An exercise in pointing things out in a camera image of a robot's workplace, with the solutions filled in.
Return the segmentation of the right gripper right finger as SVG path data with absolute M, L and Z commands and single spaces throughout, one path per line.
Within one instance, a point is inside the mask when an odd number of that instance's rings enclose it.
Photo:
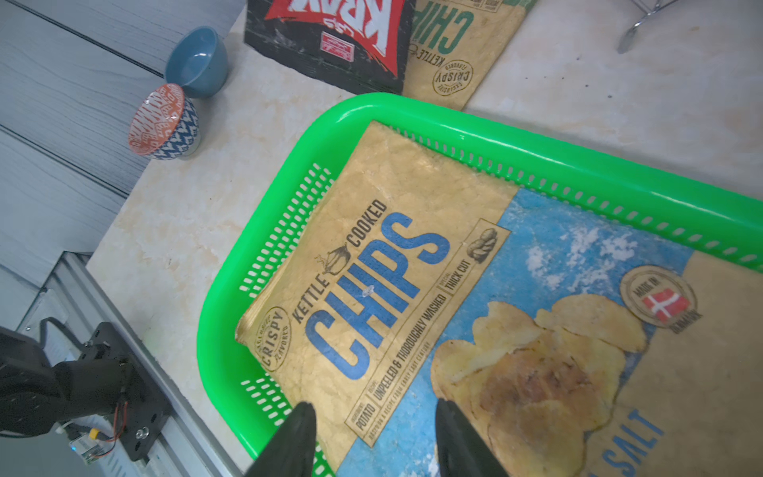
M 442 477 L 509 477 L 454 401 L 439 399 L 435 436 Z

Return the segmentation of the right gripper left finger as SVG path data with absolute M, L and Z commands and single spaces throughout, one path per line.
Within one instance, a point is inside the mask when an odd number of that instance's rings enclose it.
M 311 403 L 292 409 L 245 477 L 310 477 L 317 446 L 317 417 Z

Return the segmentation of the tan blue chips bag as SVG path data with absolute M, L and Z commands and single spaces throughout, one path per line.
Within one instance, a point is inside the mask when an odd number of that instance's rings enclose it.
M 236 337 L 347 476 L 437 473 L 439 401 L 512 476 L 758 476 L 761 268 L 372 123 Z

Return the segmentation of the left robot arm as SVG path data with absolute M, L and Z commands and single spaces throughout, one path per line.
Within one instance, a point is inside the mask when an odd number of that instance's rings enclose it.
M 1 330 L 1 434 L 26 438 L 55 423 L 118 409 L 134 371 L 125 357 L 99 357 L 51 365 L 42 345 Z

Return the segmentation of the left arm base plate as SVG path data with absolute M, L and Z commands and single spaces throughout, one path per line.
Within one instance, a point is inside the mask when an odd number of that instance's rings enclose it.
M 87 383 L 107 388 L 107 410 L 118 415 L 119 442 L 130 460 L 147 459 L 172 413 L 158 382 L 110 322 L 97 325 L 79 359 L 97 365 Z

